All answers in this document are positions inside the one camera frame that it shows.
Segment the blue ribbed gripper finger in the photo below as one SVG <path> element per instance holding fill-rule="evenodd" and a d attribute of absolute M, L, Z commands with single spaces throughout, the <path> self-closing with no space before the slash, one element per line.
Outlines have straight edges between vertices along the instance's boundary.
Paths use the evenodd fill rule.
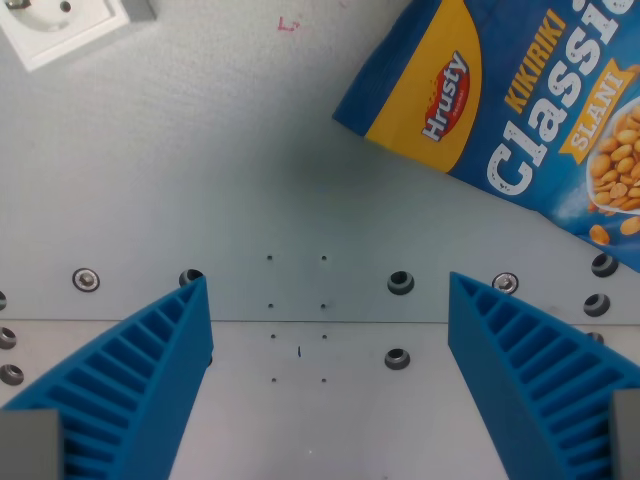
<path fill-rule="evenodd" d="M 88 342 L 4 408 L 59 414 L 67 479 L 166 479 L 213 351 L 199 278 Z"/>
<path fill-rule="evenodd" d="M 456 272 L 448 346 L 509 478 L 612 478 L 609 405 L 638 386 L 638 365 Z"/>

